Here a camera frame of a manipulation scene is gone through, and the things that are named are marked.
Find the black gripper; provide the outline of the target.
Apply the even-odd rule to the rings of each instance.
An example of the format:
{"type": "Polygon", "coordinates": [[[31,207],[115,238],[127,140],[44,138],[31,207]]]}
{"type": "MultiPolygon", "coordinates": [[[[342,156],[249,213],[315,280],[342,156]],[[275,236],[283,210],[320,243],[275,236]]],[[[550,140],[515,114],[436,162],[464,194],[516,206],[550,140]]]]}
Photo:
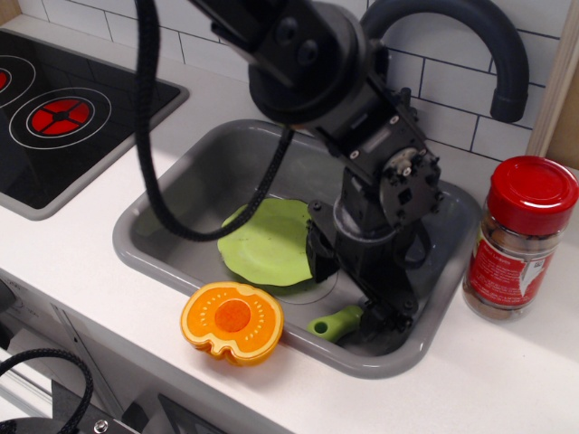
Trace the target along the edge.
{"type": "Polygon", "coordinates": [[[344,271],[367,297],[360,322],[363,342],[379,351],[397,350],[419,309],[408,272],[430,254],[424,224],[362,231],[340,203],[320,201],[310,202],[308,213],[306,254],[313,280],[320,283],[344,271]]]}

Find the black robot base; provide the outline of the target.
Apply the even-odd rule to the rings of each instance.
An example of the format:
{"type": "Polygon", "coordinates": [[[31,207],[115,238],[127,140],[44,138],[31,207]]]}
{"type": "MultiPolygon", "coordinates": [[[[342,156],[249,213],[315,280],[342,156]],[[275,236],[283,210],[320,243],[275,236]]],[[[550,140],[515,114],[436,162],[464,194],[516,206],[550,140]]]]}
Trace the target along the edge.
{"type": "Polygon", "coordinates": [[[88,365],[67,351],[40,348],[21,352],[1,362],[1,373],[8,373],[19,363],[51,358],[68,361],[79,368],[84,378],[84,392],[78,396],[57,382],[52,383],[52,416],[22,417],[1,422],[3,433],[149,433],[149,417],[141,406],[131,404],[120,418],[91,404],[94,381],[88,365]]]}

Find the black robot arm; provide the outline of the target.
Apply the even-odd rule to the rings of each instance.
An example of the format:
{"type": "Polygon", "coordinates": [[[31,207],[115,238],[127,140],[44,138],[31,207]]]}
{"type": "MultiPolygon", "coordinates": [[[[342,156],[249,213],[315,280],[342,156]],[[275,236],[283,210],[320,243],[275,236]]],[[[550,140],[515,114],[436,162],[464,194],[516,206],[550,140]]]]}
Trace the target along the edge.
{"type": "Polygon", "coordinates": [[[308,264],[343,270],[365,294],[365,339],[405,334],[419,312],[408,253],[430,250],[424,218],[440,208],[437,158],[407,92],[386,87],[386,48],[347,11],[312,1],[201,1],[213,31],[249,64],[252,100],[272,121],[320,140],[344,166],[332,204],[308,207],[308,264]]]}

